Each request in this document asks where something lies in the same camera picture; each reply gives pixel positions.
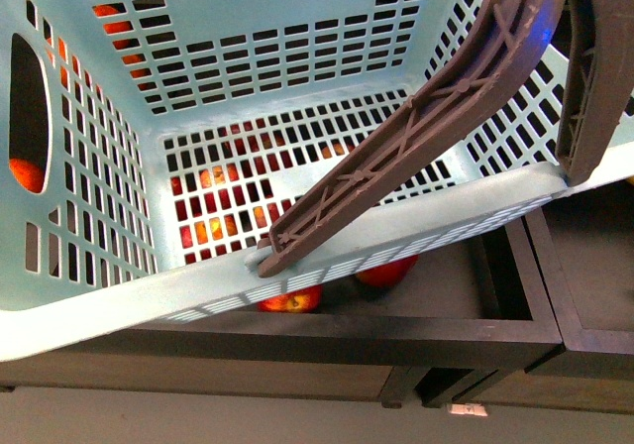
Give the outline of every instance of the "light blue plastic basket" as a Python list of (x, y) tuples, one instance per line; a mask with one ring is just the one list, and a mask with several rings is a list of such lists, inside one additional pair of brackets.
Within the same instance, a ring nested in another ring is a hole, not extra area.
[[(341, 159), (324, 159), (325, 148), (356, 146), (450, 59), (480, 1), (3, 0), (0, 128), (5, 139), (10, 129), (20, 135), (9, 108), (19, 36), (43, 73), (49, 153), (46, 187), (33, 194), (14, 179), (10, 146), (0, 144), (0, 357), (254, 303), (634, 174), (626, 113), (592, 179), (567, 188), (552, 154), (567, 61), (548, 48), (479, 129), (309, 257), (258, 278), (267, 251), (254, 245), (271, 213)], [(98, 18), (97, 5), (121, 14)], [(106, 34), (118, 21), (132, 30)], [(128, 46), (117, 50), (122, 40)], [(218, 167), (238, 179), (209, 185)], [(181, 241), (187, 230), (191, 245)]]

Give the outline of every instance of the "gray floor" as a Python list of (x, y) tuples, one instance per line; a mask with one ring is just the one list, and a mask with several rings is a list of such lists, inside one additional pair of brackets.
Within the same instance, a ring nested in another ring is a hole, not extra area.
[(78, 389), (0, 393), (0, 443), (630, 443), (634, 416)]

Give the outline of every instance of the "red apple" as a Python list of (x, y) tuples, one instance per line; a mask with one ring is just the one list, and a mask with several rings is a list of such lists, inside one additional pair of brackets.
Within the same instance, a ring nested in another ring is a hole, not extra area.
[(189, 226), (183, 226), (180, 228), (180, 242), (182, 243), (183, 249), (191, 248), (194, 245)]
[(365, 285), (379, 288), (390, 288), (401, 282), (410, 269), (414, 267), (418, 261), (418, 256), (410, 256), (409, 258), (400, 259), (392, 263), (377, 266), (360, 273), (356, 273), (355, 277)]
[(174, 196), (182, 194), (182, 183), (178, 176), (173, 177), (171, 180), (171, 192)]
[(278, 295), (258, 303), (258, 309), (262, 312), (310, 312), (319, 305), (322, 290), (323, 285), (319, 283), (303, 290)]

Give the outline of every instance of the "basket handle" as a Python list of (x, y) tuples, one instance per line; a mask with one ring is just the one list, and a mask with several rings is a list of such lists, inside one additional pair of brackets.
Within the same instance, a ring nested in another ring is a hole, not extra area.
[(634, 0), (569, 0), (572, 46), (556, 155), (589, 179), (634, 89)]
[(526, 81), (565, 0), (483, 0), (458, 52), (271, 227), (266, 278), (295, 263), (488, 119)]

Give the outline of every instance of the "apple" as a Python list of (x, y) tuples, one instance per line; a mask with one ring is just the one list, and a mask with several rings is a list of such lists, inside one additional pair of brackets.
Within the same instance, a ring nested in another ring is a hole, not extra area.
[(323, 285), (319, 283), (303, 290), (278, 295), (259, 302), (258, 309), (262, 312), (310, 312), (319, 305), (322, 290)]
[[(104, 16), (119, 15), (120, 12), (114, 6), (110, 5), (98, 5), (92, 9), (98, 18)], [(103, 29), (109, 35), (115, 35), (117, 33), (125, 33), (126, 31), (132, 31), (132, 24), (129, 21), (118, 21), (116, 23), (106, 23), (103, 25)], [(130, 40), (117, 40), (113, 43), (115, 49), (122, 50), (126, 48)]]
[(180, 242), (182, 243), (183, 249), (191, 248), (194, 245), (189, 226), (183, 226), (180, 228)]
[(259, 228), (265, 228), (267, 225), (266, 216), (264, 216), (264, 209), (261, 206), (254, 208), (254, 216), (256, 216), (256, 224)]
[(207, 228), (205, 227), (205, 223), (200, 221), (194, 225), (196, 229), (196, 240), (198, 244), (206, 244), (209, 242), (209, 238), (207, 236)]
[[(214, 241), (218, 241), (224, 237), (220, 221), (220, 218), (213, 218), (209, 221), (209, 226), (211, 227), (211, 237)], [(236, 236), (238, 234), (238, 225), (236, 224), (234, 217), (232, 215), (225, 216), (224, 221), (225, 228), (227, 229), (227, 235)]]
[(363, 284), (378, 288), (391, 288), (401, 282), (410, 269), (418, 261), (418, 256), (399, 259), (397, 261), (377, 266), (360, 273), (355, 277)]
[[(335, 154), (339, 157), (346, 153), (342, 145), (337, 141), (333, 142), (333, 149), (335, 151)], [(355, 147), (350, 144), (346, 144), (346, 149), (348, 149), (348, 153), (349, 153), (352, 150), (354, 150)], [(328, 146), (321, 149), (321, 155), (324, 159), (331, 159), (333, 157), (333, 153), (331, 152), (330, 148), (328, 148)]]
[(170, 179), (171, 183), (171, 192), (174, 196), (182, 194), (182, 182), (178, 176), (174, 176)]
[(9, 159), (9, 169), (27, 191), (40, 193), (44, 188), (44, 171), (27, 160)]

